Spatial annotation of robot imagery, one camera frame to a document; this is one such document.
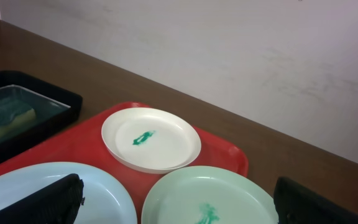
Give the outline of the light blue plate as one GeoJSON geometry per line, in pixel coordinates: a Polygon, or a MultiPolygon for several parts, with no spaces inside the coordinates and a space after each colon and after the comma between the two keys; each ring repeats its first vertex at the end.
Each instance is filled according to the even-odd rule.
{"type": "Polygon", "coordinates": [[[74,221],[137,224],[134,203],[123,185],[107,172],[75,162],[49,162],[0,175],[0,210],[64,178],[77,174],[84,183],[84,204],[74,221]]]}

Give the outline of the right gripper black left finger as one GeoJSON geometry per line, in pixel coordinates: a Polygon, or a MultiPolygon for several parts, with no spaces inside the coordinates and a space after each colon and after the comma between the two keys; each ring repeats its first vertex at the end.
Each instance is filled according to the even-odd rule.
{"type": "Polygon", "coordinates": [[[83,189],[79,175],[69,174],[0,210],[0,224],[73,224],[85,202],[83,189]]]}

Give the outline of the green yellow sponge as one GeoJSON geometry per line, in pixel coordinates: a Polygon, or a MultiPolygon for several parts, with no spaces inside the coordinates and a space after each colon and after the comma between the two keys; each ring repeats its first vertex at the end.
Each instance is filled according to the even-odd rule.
{"type": "Polygon", "coordinates": [[[0,100],[0,139],[36,119],[36,112],[29,104],[14,98],[0,100]]]}

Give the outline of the white plate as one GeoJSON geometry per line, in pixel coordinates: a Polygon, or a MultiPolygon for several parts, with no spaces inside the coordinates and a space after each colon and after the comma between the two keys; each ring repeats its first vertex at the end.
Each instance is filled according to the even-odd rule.
{"type": "Polygon", "coordinates": [[[110,154],[125,166],[166,174],[192,163],[201,138],[185,120],[154,108],[128,108],[110,115],[101,137],[110,154]]]}

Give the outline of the light green plate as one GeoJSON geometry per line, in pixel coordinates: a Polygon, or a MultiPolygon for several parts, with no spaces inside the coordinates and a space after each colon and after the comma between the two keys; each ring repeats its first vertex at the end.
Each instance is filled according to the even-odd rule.
{"type": "Polygon", "coordinates": [[[226,169],[191,166],[162,177],[147,194],[142,224],[277,224],[273,198],[226,169]]]}

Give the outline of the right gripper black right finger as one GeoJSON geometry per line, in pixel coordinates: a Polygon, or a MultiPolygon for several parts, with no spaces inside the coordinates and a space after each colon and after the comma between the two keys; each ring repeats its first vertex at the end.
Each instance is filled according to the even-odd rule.
{"type": "Polygon", "coordinates": [[[288,177],[279,177],[273,193],[279,224],[358,224],[358,215],[288,177]]]}

